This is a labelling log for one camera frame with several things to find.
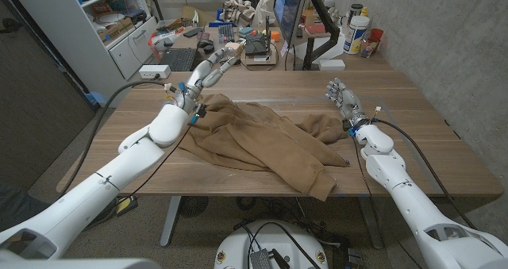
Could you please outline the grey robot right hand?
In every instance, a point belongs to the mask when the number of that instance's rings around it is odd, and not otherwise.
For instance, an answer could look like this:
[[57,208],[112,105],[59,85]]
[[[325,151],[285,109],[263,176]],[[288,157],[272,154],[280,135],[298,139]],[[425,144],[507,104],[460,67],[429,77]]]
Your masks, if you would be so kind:
[[340,110],[341,116],[352,126],[366,119],[360,99],[338,78],[329,81],[325,96]]

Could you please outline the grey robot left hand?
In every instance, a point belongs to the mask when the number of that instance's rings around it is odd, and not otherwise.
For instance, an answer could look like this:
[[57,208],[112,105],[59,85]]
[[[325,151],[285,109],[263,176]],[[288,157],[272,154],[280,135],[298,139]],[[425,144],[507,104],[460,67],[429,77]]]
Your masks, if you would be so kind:
[[179,83],[177,102],[180,109],[190,113],[203,88],[212,87],[238,61],[245,43],[227,43],[203,60],[184,83]]

